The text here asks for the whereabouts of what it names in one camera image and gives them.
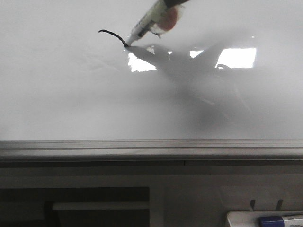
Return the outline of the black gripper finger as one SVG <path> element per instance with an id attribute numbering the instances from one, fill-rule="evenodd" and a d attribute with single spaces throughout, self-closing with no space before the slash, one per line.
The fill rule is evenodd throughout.
<path id="1" fill-rule="evenodd" d="M 183 4 L 189 0 L 164 0 L 167 7 L 174 7 L 179 4 Z"/>

